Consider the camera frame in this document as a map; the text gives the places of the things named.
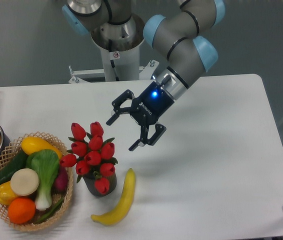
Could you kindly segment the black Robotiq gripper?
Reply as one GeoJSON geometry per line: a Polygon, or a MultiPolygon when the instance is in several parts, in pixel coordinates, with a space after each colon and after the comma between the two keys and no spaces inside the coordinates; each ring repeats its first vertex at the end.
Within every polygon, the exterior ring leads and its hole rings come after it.
{"type": "Polygon", "coordinates": [[[111,103],[113,110],[106,125],[112,125],[120,115],[130,114],[141,127],[139,139],[128,150],[134,151],[137,147],[145,145],[154,146],[167,130],[164,125],[156,122],[173,103],[174,100],[157,83],[151,83],[136,98],[133,92],[127,89],[111,103]],[[127,100],[132,100],[131,106],[121,107],[127,100]],[[150,138],[148,138],[149,125],[154,125],[155,128],[150,138]]]}

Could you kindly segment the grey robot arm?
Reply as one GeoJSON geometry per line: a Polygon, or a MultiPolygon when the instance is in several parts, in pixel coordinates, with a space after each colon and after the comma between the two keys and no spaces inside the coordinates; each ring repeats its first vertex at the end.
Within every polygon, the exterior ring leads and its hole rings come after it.
{"type": "Polygon", "coordinates": [[[105,80],[140,78],[140,46],[148,43],[169,65],[139,96],[127,90],[113,102],[107,125],[129,114],[140,126],[130,147],[154,145],[166,131],[159,118],[218,60],[214,46],[202,33],[225,15],[221,0],[180,0],[180,13],[168,19],[152,16],[144,22],[129,0],[69,0],[62,13],[79,35],[89,34],[100,49],[105,80]]]}

